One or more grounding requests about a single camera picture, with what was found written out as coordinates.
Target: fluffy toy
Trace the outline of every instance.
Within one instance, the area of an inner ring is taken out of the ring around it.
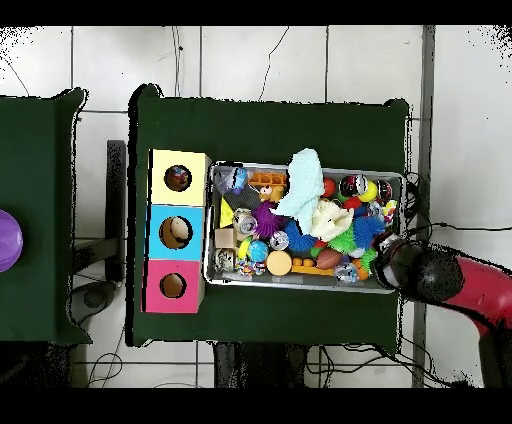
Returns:
[[[350,227],[353,216],[353,209],[342,209],[330,200],[320,199],[313,212],[310,234],[329,242]]]
[[[361,216],[354,219],[354,241],[357,247],[369,249],[377,234],[385,231],[386,225],[376,216]]]
[[[334,237],[329,243],[329,247],[342,253],[350,253],[357,249],[354,241],[354,224],[350,224],[348,230]]]
[[[307,252],[313,247],[317,239],[307,234],[301,234],[297,221],[290,219],[283,230],[288,236],[288,247],[295,252]]]
[[[274,209],[276,204],[266,200],[262,202],[256,209],[253,209],[251,214],[258,225],[256,226],[256,234],[263,238],[270,238],[272,235],[279,230],[279,227],[283,226],[286,222],[286,217],[274,215],[270,212],[270,209]]]

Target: dark green table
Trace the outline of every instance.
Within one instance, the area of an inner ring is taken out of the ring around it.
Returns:
[[[130,101],[127,329],[146,339],[377,343],[396,348],[396,294],[207,287],[196,315],[140,312],[148,149],[204,152],[213,161],[286,164],[305,147],[323,167],[403,173],[408,105],[242,103],[161,98],[142,86]]]

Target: colored boxes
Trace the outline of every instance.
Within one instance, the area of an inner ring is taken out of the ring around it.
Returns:
[[[143,312],[199,310],[209,165],[203,153],[149,151]]]

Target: red toy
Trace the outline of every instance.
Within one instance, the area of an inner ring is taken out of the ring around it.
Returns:
[[[324,177],[324,194],[322,197],[331,197],[336,191],[336,183],[332,178]]]

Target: orange toy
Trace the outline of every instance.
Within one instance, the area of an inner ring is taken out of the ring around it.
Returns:
[[[247,184],[252,186],[282,186],[286,187],[286,174],[274,174],[271,172],[253,172]]]

